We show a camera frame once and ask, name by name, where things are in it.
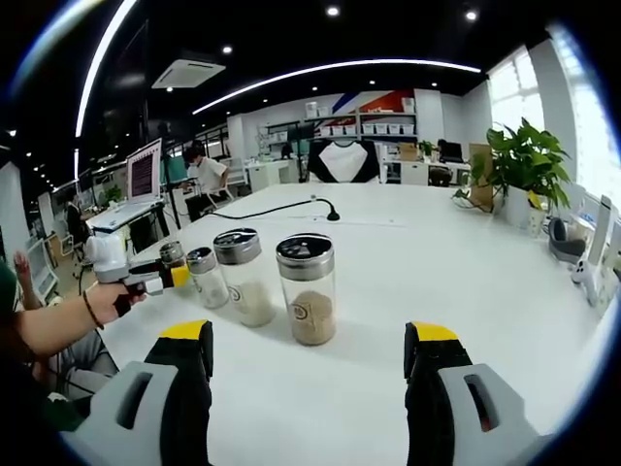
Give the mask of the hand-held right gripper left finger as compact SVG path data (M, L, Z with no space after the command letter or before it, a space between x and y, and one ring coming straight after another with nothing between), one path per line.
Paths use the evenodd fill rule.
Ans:
M208 465L212 368L212 322L176 324L91 397L63 441L88 465Z

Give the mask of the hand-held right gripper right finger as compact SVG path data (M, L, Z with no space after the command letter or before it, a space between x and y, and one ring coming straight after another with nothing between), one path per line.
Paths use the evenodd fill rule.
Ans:
M526 465L541 436L523 398L489 365L472 363L458 336L406 324L408 465Z

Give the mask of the person's left hand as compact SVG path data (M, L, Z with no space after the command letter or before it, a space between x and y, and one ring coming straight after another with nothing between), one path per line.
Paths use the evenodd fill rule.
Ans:
M85 292L99 325L109 324L119 318L114 303L121 298L129 307L144 301L147 296L131 292L123 283L95 283Z

